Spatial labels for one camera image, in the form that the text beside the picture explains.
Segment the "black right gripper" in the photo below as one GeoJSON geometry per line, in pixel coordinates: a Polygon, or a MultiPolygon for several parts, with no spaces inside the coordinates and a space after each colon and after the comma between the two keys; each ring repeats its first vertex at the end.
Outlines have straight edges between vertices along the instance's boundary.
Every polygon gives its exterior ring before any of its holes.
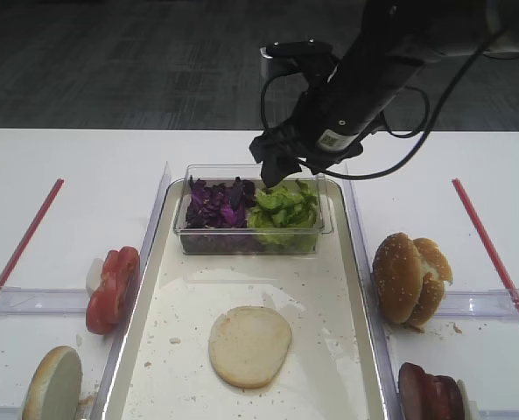
{"type": "Polygon", "coordinates": [[[267,126],[249,145],[267,188],[300,173],[303,166],[320,173],[362,154],[363,113],[294,113],[276,127],[267,126]]]}

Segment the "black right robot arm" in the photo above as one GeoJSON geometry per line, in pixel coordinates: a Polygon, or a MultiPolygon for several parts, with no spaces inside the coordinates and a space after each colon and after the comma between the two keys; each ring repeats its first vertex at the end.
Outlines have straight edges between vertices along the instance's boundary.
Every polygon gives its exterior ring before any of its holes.
{"type": "Polygon", "coordinates": [[[458,56],[472,65],[485,52],[519,52],[519,1],[368,1],[342,57],[315,40],[266,45],[265,80],[301,74],[307,89],[249,147],[264,184],[302,168],[330,174],[362,153],[363,139],[384,128],[384,109],[426,65],[458,56]]]}

